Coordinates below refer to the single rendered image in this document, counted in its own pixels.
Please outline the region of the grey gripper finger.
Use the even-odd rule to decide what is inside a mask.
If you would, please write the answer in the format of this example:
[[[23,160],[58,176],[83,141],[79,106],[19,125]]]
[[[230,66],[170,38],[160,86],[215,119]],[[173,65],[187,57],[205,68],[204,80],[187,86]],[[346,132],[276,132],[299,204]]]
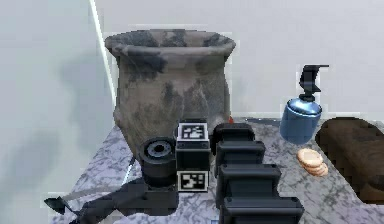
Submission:
[[[106,192],[106,195],[84,203],[80,210],[74,210],[68,204],[70,200],[95,195],[96,193],[101,192]],[[99,212],[102,209],[114,209],[113,194],[109,187],[85,189],[78,192],[72,192],[64,197],[47,198],[44,200],[44,203],[60,214],[64,214],[66,210],[69,210],[76,215],[85,215],[86,213]]]
[[[84,210],[69,224],[97,224],[97,216],[93,210]]]

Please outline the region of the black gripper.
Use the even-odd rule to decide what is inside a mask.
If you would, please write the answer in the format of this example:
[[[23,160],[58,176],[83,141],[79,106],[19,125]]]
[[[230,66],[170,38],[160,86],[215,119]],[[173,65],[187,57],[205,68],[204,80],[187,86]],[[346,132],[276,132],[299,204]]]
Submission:
[[[176,188],[175,140],[152,138],[144,143],[136,156],[142,176],[118,190],[87,202],[82,216],[108,216],[117,210],[129,216],[144,213],[167,216],[176,211],[179,196]]]

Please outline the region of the grey black pottery vase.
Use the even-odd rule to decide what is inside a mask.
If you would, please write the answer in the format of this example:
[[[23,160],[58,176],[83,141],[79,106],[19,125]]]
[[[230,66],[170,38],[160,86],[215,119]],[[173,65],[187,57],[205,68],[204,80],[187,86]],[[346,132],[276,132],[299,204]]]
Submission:
[[[185,118],[205,118],[208,129],[229,120],[224,74],[234,40],[216,32],[137,30],[109,36],[119,77],[113,113],[136,154],[154,137],[171,137]]]

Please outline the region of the blue soap dispenser bottle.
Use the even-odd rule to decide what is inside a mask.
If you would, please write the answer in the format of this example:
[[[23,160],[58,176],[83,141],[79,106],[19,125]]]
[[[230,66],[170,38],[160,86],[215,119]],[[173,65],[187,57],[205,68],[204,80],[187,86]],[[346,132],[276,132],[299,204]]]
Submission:
[[[299,79],[303,92],[290,99],[284,108],[280,122],[280,135],[286,141],[302,145],[313,136],[322,115],[322,107],[315,102],[315,93],[320,92],[316,78],[321,68],[327,65],[305,65]]]

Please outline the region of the tan round biscuit stack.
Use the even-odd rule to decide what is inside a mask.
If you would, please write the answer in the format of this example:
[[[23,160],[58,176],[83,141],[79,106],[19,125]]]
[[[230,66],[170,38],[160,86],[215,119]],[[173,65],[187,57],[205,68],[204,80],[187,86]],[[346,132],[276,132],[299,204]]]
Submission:
[[[313,149],[303,148],[297,152],[300,165],[313,176],[325,176],[328,174],[328,166],[324,163],[320,153]]]

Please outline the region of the dark brown basin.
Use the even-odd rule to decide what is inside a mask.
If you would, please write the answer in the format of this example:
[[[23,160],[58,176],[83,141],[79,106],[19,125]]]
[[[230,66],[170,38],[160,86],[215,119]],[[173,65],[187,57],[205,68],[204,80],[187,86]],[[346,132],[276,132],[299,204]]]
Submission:
[[[384,205],[384,133],[355,117],[325,121],[315,141],[364,203]]]

